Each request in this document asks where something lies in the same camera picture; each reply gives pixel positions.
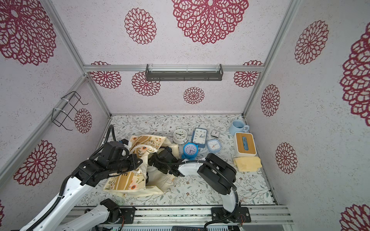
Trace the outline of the cream printed canvas bag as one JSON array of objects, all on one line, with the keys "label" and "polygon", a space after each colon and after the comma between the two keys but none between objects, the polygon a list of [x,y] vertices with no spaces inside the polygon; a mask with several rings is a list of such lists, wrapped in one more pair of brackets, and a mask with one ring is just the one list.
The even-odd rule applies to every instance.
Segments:
[{"label": "cream printed canvas bag", "polygon": [[164,194],[176,179],[169,173],[162,173],[158,168],[150,166],[148,161],[155,152],[171,148],[172,154],[179,159],[179,147],[167,137],[156,135],[131,136],[129,139],[130,153],[137,155],[143,162],[135,170],[118,177],[108,179],[103,187],[104,192],[115,196],[144,197]]}]

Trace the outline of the bright blue round alarm clock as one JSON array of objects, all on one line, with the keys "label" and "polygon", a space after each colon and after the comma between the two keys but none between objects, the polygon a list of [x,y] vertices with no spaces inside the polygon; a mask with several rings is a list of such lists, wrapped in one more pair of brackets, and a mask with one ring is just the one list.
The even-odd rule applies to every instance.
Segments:
[{"label": "bright blue round alarm clock", "polygon": [[188,142],[183,147],[183,159],[195,160],[198,155],[198,146],[194,143]]}]

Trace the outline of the white round alarm clock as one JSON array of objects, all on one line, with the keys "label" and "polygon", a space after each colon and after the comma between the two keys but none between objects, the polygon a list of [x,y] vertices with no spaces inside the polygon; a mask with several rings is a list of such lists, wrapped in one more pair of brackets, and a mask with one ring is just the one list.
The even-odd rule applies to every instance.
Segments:
[{"label": "white round alarm clock", "polygon": [[177,129],[173,132],[173,142],[176,144],[185,144],[188,141],[188,133],[184,129]]}]

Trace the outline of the dark blue square alarm clock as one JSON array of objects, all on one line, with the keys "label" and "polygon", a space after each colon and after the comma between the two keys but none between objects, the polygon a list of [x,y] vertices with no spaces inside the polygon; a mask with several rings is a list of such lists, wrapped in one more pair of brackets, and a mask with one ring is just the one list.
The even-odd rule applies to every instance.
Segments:
[{"label": "dark blue square alarm clock", "polygon": [[206,141],[207,141],[207,134],[208,131],[203,128],[195,128],[192,133],[191,141],[195,145],[198,146],[198,148],[205,148]]}]

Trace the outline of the light blue square alarm clock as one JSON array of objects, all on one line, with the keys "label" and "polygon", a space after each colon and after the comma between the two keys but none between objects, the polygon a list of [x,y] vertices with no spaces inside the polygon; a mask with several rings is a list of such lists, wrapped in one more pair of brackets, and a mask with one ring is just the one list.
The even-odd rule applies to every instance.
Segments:
[{"label": "light blue square alarm clock", "polygon": [[222,149],[222,145],[217,139],[208,140],[206,146],[208,151],[213,154],[219,153]]}]

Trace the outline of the small grey alarm clock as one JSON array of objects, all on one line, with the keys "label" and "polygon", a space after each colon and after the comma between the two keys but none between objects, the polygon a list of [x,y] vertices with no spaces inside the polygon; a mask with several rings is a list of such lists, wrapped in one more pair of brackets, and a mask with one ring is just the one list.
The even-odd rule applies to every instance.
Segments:
[{"label": "small grey alarm clock", "polygon": [[220,134],[221,134],[221,132],[219,130],[212,130],[211,131],[211,136],[212,137],[219,138],[220,137]]}]

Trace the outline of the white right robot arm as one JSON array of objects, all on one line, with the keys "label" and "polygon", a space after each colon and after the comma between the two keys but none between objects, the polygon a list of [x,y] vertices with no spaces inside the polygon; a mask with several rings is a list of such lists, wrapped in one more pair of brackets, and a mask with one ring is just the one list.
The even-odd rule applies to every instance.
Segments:
[{"label": "white right robot arm", "polygon": [[200,176],[221,195],[224,211],[227,214],[236,212],[239,206],[235,185],[237,171],[219,156],[209,153],[199,160],[178,159],[166,147],[161,152],[154,153],[149,158],[148,164],[164,174],[175,177]]}]

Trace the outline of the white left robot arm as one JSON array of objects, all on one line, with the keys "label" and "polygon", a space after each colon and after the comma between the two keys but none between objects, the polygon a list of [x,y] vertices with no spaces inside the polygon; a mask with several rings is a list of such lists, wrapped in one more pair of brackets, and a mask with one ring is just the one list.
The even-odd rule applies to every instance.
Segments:
[{"label": "white left robot arm", "polygon": [[71,222],[61,224],[76,203],[102,180],[139,168],[143,160],[136,154],[130,154],[128,144],[128,141],[110,141],[103,144],[63,180],[59,193],[33,220],[22,227],[22,230],[86,231],[104,222],[119,222],[119,206],[111,199],[105,199],[93,210]]}]

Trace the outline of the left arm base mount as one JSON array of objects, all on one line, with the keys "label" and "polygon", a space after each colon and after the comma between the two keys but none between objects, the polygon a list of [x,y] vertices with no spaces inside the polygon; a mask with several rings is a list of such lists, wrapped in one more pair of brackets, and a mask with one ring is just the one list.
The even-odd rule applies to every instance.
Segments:
[{"label": "left arm base mount", "polygon": [[113,215],[109,215],[108,220],[106,220],[102,224],[104,225],[133,224],[136,211],[137,209],[134,207],[119,208],[119,210],[113,212]]}]

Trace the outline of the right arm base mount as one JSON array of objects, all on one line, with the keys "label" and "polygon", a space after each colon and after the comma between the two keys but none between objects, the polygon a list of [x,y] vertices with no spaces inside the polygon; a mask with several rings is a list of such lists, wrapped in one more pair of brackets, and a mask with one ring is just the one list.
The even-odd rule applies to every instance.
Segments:
[{"label": "right arm base mount", "polygon": [[222,207],[211,208],[212,221],[221,223],[250,223],[251,216],[247,207],[237,208],[236,212],[228,212]]}]

